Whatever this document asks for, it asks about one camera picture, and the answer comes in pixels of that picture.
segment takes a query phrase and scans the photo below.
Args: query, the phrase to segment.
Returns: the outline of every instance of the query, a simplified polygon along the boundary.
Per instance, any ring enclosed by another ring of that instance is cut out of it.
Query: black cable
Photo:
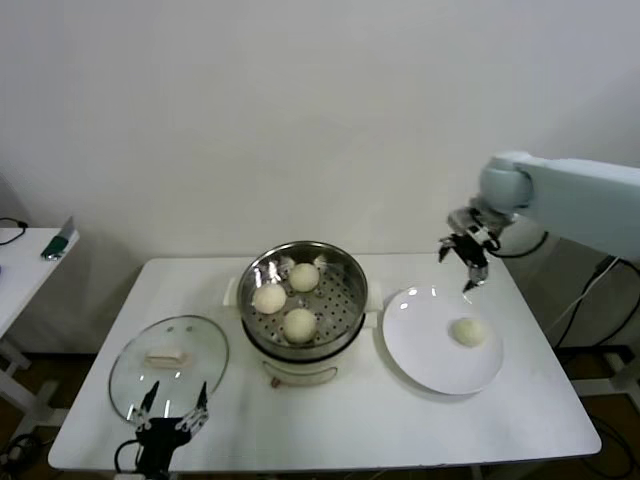
[[[531,255],[533,252],[539,250],[540,247],[544,245],[544,242],[547,241],[547,238],[549,238],[549,232],[544,232],[542,234],[542,238],[538,240],[538,243],[536,243],[529,250],[526,250],[522,253],[499,253],[491,250],[487,250],[487,252],[489,252],[489,255],[493,255],[494,257],[497,257],[497,258],[522,258],[522,257],[526,257],[527,255]]]
[[[140,453],[142,452],[142,445],[138,443],[138,451],[136,452],[136,468],[138,468],[138,463],[140,463]]]
[[[624,265],[625,267],[628,267],[628,268],[632,269],[635,272],[635,274],[638,276],[638,278],[640,279],[640,270],[633,263],[628,262],[626,260],[622,260],[620,263],[622,263],[622,265]],[[638,294],[638,298],[636,300],[635,305],[633,306],[631,311],[627,314],[626,318],[620,324],[620,326],[618,328],[616,328],[613,332],[611,332],[609,335],[604,337],[602,340],[600,340],[599,342],[595,343],[593,346],[594,347],[598,347],[598,346],[602,345],[604,342],[606,342],[608,340],[611,340],[618,333],[620,333],[629,324],[629,322],[633,319],[633,317],[635,316],[636,312],[638,311],[638,308],[640,308],[640,294]]]
[[[599,475],[603,478],[610,478],[610,479],[623,479],[623,478],[627,478],[629,475],[631,475],[634,471],[634,469],[638,466],[640,466],[638,464],[638,461],[636,460],[634,454],[633,454],[633,450],[631,448],[631,446],[629,445],[629,442],[627,441],[626,438],[624,438],[624,436],[618,432],[615,428],[613,428],[610,424],[608,424],[607,422],[605,422],[604,420],[602,420],[599,417],[593,416],[593,415],[589,415],[589,417],[591,418],[591,420],[595,420],[594,422],[594,427],[596,428],[596,431],[602,435],[605,436],[607,438],[609,438],[610,440],[613,440],[620,448],[622,448],[622,450],[624,451],[627,460],[629,462],[627,468],[625,469],[624,472],[622,473],[606,473],[603,472],[602,470],[596,468],[593,466],[593,464],[591,464],[588,460],[586,459],[581,459],[582,464],[587,468],[587,470],[589,470],[592,473],[595,473],[596,475]],[[601,425],[603,425],[605,428],[602,428],[602,426],[598,426],[595,425],[595,423],[600,423]]]
[[[127,440],[126,442],[121,443],[118,448],[116,448],[116,453],[113,455],[113,464],[116,467],[116,473],[122,473],[122,470],[120,469],[120,463],[118,462],[118,457],[120,457],[120,452],[127,445],[133,445],[134,443],[139,443],[136,438],[133,438],[131,440]]]
[[[595,271],[593,272],[593,275],[591,275],[591,278],[589,278],[589,280],[587,280],[587,283],[584,285],[584,287],[582,289],[582,293],[580,295],[584,295],[584,293],[591,286],[591,284],[595,281],[595,279],[600,275],[600,273],[602,273],[604,271],[604,269],[606,269],[608,267],[608,265],[610,264],[608,262],[612,261],[611,260],[612,258],[613,257],[606,257],[602,262],[600,262],[598,264],[598,266],[596,267]],[[625,267],[628,267],[628,268],[632,269],[634,271],[634,273],[640,279],[640,269],[638,269],[634,264],[632,264],[631,262],[629,262],[627,260],[619,260],[618,264],[624,265]],[[578,310],[580,309],[580,306],[582,305],[582,301],[583,300],[584,299],[581,299],[578,303],[576,303],[576,306],[573,307],[573,312],[571,312],[571,318],[569,319],[569,323],[567,323],[567,326],[565,327],[564,332],[562,332],[562,335],[560,336],[560,340],[558,340],[558,342],[556,343],[556,346],[554,348],[558,348],[560,346],[560,344],[562,343],[562,341],[566,338],[567,334],[569,333],[569,330],[571,329],[571,326],[573,325],[573,322],[576,319],[576,316],[578,314]],[[638,295],[638,298],[636,300],[636,303],[633,305],[633,308],[629,311],[629,313],[627,314],[627,316],[625,317],[623,322],[620,324],[620,326],[618,326],[613,332],[611,332],[609,335],[604,337],[602,340],[594,343],[592,345],[592,347],[599,347],[600,345],[602,345],[603,343],[605,343],[608,340],[611,340],[618,333],[620,333],[629,324],[629,322],[631,322],[631,320],[635,316],[635,314],[638,311],[638,309],[640,309],[640,294]],[[570,358],[569,360],[567,360],[565,362],[562,362],[562,365],[564,366],[564,365],[568,364],[574,358],[575,358],[575,356]]]
[[[17,478],[19,473],[29,469],[36,463],[41,448],[42,441],[32,433],[24,433],[13,438],[0,453],[5,462],[0,465],[0,474],[9,475],[12,479]],[[17,458],[12,460],[9,455],[14,449],[19,450],[20,453]]]
[[[18,228],[22,229],[22,232],[20,232],[18,235],[16,235],[15,237],[13,237],[11,240],[7,240],[6,242],[0,242],[0,246],[2,245],[9,245],[12,242],[15,242],[17,239],[19,239],[22,235],[24,235],[24,233],[27,231],[27,228],[29,228],[29,225],[27,224],[27,222],[23,222],[22,220],[17,220],[15,218],[11,218],[11,217],[0,217],[0,222],[4,222],[4,221],[10,221],[15,223]]]

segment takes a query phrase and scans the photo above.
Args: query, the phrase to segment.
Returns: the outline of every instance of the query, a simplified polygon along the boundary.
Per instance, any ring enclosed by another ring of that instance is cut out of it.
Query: glass lid
[[[229,345],[212,320],[183,315],[146,328],[122,350],[109,376],[109,397],[118,415],[130,420],[145,394],[160,382],[151,417],[182,417],[207,382],[211,396],[229,362]]]

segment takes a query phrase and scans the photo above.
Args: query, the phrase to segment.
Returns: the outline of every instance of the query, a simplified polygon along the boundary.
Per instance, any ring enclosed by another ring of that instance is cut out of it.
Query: steamed bun
[[[287,292],[276,283],[267,283],[253,294],[253,306],[260,313],[271,315],[284,307]]]
[[[284,317],[283,333],[289,343],[306,343],[316,334],[316,317],[306,308],[296,308]]]
[[[291,288],[298,292],[310,292],[318,285],[320,273],[310,263],[299,263],[289,274]]]
[[[453,338],[466,347],[482,345],[487,338],[487,328],[484,323],[475,318],[461,318],[456,320],[451,329]]]

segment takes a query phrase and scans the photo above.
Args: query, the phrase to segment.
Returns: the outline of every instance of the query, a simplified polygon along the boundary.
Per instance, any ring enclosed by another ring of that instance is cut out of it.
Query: robotic arm
[[[149,390],[140,408],[133,410],[131,420],[136,425],[136,439],[127,440],[116,450],[114,462],[116,480],[169,480],[169,465],[176,448],[186,445],[209,418],[207,410],[207,382],[204,382],[198,395],[196,406],[184,417],[149,416],[153,401],[158,393],[160,382],[155,382]],[[122,474],[118,457],[123,447],[137,443],[142,447],[140,458],[136,457],[134,474]]]
[[[494,156],[480,174],[480,193],[454,210],[453,234],[441,240],[440,261],[453,249],[469,269],[464,291],[489,274],[485,250],[500,248],[515,214],[554,235],[626,260],[640,258],[640,169],[590,160],[546,160],[525,152]]]

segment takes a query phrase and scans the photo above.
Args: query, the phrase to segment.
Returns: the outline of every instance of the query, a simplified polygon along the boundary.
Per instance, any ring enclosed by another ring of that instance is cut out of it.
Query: white wall
[[[637,164],[639,17],[633,0],[1,2],[3,194],[83,235],[13,335],[97,348],[154,256],[432,251],[497,150]]]

